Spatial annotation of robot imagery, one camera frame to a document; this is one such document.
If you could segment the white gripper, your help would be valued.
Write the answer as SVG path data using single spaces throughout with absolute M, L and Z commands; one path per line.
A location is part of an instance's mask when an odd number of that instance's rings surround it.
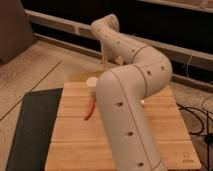
M 123 59 L 116 55 L 107 45 L 101 44 L 101 52 L 102 52 L 102 59 L 101 59 L 101 64 L 103 66 L 108 64 L 109 59 L 114 59 L 115 63 L 118 64 L 119 66 L 123 65 L 124 61 Z

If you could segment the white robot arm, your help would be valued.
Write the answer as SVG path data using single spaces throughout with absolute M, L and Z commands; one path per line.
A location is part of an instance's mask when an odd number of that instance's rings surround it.
M 124 65 L 99 76 L 96 99 L 117 171 L 167 171 L 141 101 L 171 80 L 169 59 L 154 47 L 119 32 L 113 14 L 91 24 L 103 56 Z

